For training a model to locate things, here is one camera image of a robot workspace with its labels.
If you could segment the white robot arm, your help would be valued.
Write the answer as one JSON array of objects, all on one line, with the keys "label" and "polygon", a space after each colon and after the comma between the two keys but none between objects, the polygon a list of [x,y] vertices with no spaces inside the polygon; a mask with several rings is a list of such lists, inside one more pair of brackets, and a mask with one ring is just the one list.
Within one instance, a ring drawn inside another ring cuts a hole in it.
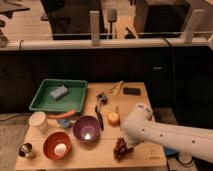
[{"label": "white robot arm", "polygon": [[213,130],[154,122],[153,110],[137,103],[121,124],[128,147],[150,141],[213,163]]}]

